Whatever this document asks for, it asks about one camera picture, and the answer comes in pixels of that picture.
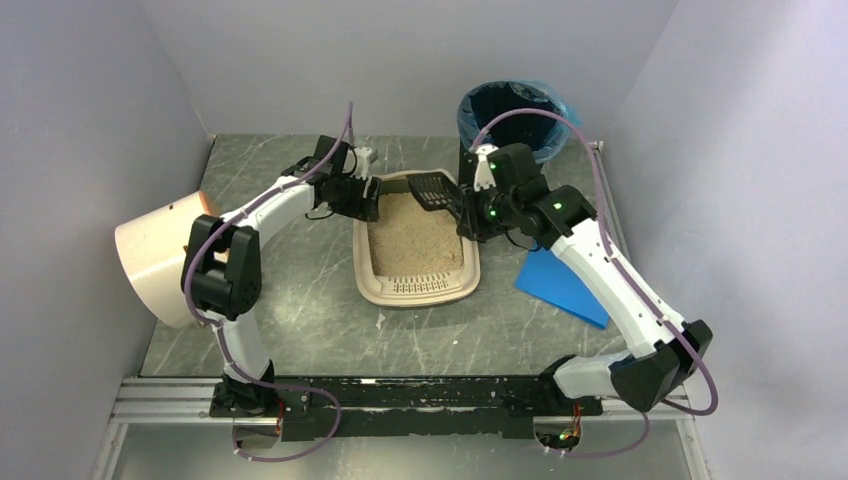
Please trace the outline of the black litter scoop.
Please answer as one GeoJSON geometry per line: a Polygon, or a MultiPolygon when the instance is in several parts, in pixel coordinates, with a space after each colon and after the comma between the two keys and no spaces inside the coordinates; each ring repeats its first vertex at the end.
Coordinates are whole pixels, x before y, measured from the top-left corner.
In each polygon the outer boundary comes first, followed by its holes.
{"type": "Polygon", "coordinates": [[[463,193],[444,172],[411,174],[407,177],[407,184],[410,193],[425,211],[447,211],[457,221],[462,218],[463,193]]]}

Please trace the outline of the beige litter box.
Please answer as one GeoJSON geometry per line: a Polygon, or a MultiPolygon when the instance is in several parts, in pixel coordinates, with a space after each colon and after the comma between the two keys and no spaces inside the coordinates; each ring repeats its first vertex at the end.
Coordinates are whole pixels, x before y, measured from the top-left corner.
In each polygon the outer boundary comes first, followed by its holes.
{"type": "MultiPolygon", "coordinates": [[[[407,177],[417,173],[416,170],[408,170],[382,175],[380,198],[390,193],[410,193],[407,177]]],[[[382,307],[428,307],[465,298],[479,285],[481,262],[478,244],[458,234],[463,251],[463,265],[458,269],[415,276],[375,274],[368,242],[369,223],[375,222],[355,220],[352,228],[356,284],[369,302],[382,307]]]]}

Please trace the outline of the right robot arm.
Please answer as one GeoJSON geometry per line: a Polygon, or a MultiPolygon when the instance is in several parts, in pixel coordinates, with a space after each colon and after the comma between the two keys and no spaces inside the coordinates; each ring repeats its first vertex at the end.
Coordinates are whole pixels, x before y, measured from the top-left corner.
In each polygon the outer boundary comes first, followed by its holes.
{"type": "Polygon", "coordinates": [[[666,403],[702,366],[714,338],[703,320],[685,320],[611,243],[586,197],[572,186],[464,188],[457,210],[475,233],[519,229],[568,267],[617,326],[626,348],[574,357],[554,381],[567,398],[613,396],[639,412],[666,403]]]}

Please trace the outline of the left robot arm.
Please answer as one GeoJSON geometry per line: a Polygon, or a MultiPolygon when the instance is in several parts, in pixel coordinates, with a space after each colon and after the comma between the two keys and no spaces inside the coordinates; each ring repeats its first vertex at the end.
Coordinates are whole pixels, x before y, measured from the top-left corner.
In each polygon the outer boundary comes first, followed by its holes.
{"type": "Polygon", "coordinates": [[[258,416],[281,404],[273,362],[253,312],[262,293],[262,249],[294,220],[325,206],[374,222],[380,179],[371,147],[322,136],[314,152],[287,167],[261,194],[223,215],[192,223],[180,288],[190,313],[211,327],[224,359],[213,411],[258,416]]]}

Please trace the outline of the cat litter pile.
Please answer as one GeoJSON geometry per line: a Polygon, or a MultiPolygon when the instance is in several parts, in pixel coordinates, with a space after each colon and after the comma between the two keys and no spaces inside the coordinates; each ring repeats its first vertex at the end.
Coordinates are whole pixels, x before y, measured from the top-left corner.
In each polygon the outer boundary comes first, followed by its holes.
{"type": "Polygon", "coordinates": [[[379,220],[367,225],[372,268],[381,276],[415,276],[463,265],[462,243],[452,216],[424,210],[410,193],[379,200],[379,220]]]}

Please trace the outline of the black trash bin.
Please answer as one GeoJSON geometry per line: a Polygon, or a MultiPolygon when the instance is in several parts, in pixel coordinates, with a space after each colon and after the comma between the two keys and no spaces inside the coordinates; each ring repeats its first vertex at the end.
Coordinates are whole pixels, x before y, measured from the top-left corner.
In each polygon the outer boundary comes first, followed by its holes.
{"type": "Polygon", "coordinates": [[[477,166],[477,156],[467,150],[461,149],[458,162],[458,186],[466,191],[473,189],[477,166]]]}

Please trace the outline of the blue sheet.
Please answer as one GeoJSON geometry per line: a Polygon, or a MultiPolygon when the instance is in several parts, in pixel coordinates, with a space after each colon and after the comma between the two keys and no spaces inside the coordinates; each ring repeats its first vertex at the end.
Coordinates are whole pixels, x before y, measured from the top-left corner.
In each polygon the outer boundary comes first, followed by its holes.
{"type": "Polygon", "coordinates": [[[551,252],[530,251],[514,286],[589,325],[605,329],[609,315],[584,282],[551,252]]]}

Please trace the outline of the beige cylindrical container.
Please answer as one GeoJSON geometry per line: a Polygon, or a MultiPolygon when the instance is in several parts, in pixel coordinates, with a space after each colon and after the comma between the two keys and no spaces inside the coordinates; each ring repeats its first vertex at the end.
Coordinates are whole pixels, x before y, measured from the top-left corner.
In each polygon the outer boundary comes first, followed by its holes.
{"type": "Polygon", "coordinates": [[[122,268],[137,296],[160,321],[174,329],[190,328],[196,320],[180,286],[194,220],[220,209],[197,191],[115,228],[122,268]]]}

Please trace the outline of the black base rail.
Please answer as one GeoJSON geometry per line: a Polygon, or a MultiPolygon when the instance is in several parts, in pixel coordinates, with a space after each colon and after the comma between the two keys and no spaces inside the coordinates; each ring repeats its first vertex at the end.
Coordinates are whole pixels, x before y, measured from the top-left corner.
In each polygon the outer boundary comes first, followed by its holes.
{"type": "Polygon", "coordinates": [[[570,399],[551,375],[279,376],[283,389],[217,383],[209,407],[238,425],[282,424],[286,442],[336,437],[499,434],[531,439],[542,417],[598,416],[600,400],[570,399]]]}

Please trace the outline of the aluminium frame rail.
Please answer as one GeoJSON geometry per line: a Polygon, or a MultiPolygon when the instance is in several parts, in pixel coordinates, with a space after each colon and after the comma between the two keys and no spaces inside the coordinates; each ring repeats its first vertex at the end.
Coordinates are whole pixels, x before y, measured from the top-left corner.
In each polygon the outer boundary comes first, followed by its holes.
{"type": "MultiPolygon", "coordinates": [[[[221,207],[240,206],[283,168],[310,154],[314,135],[219,134],[200,183],[221,207]]],[[[365,136],[372,172],[444,168],[456,173],[451,137],[365,136]]],[[[378,376],[536,374],[566,354],[624,349],[615,325],[588,323],[513,286],[526,252],[502,237],[481,245],[471,296],[427,309],[386,309],[355,284],[353,223],[298,219],[263,249],[263,296],[254,310],[277,372],[378,376]]],[[[123,382],[114,415],[204,417],[223,360],[211,329],[159,323],[140,370],[123,382]]]]}

